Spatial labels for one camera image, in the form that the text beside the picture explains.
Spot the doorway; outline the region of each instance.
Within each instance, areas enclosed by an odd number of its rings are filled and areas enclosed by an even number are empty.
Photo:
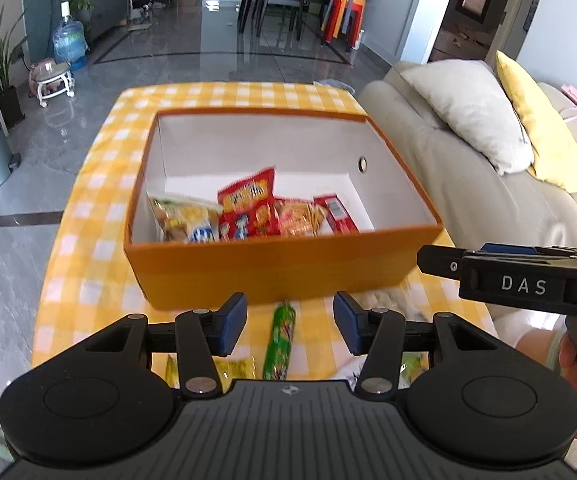
[[[539,0],[450,0],[429,61],[517,57]]]

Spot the orange box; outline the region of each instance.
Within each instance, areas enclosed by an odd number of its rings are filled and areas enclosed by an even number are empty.
[[[336,193],[359,232],[158,242],[147,190],[215,202],[219,189],[268,166],[276,167],[275,195]],[[260,304],[394,286],[441,230],[429,197],[368,117],[193,108],[162,112],[153,123],[126,216],[124,251],[154,308],[215,308],[235,291]]]

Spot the snack package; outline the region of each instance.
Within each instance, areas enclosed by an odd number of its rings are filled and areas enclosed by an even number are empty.
[[[282,236],[315,236],[326,216],[326,208],[291,198],[278,198],[276,210]]]
[[[247,357],[245,359],[222,359],[213,357],[213,362],[217,368],[217,375],[222,383],[222,391],[226,393],[231,387],[233,379],[254,379],[255,359]],[[177,357],[171,354],[166,356],[166,370],[164,380],[171,388],[180,387],[180,375],[177,368]]]
[[[296,312],[291,303],[284,301],[275,309],[270,326],[270,341],[266,348],[262,379],[283,381],[289,371]]]
[[[326,221],[334,233],[351,233],[358,230],[337,195],[316,196],[313,202],[326,209]]]
[[[219,218],[222,240],[245,240],[280,233],[273,196],[274,181],[275,168],[267,168],[217,193],[217,201],[224,208]]]
[[[347,364],[339,368],[329,380],[346,379],[352,390],[358,383],[358,378],[366,361],[366,355],[352,357]],[[398,389],[409,388],[413,381],[429,370],[429,360],[424,352],[402,352],[402,366]]]
[[[222,208],[213,202],[173,194],[149,195],[164,241],[212,242]]]

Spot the red snack bag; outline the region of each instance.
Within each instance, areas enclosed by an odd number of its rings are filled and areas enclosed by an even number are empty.
[[[358,230],[337,195],[316,196],[313,202],[326,209],[326,221],[328,221],[334,233],[351,233]]]
[[[280,233],[274,207],[274,181],[275,168],[267,168],[217,193],[217,201],[224,207],[219,218],[222,240]]]

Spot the yellow pillow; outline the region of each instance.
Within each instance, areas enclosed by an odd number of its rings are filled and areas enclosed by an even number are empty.
[[[502,52],[497,53],[497,73],[533,145],[529,172],[575,193],[577,143],[563,118],[526,70]]]

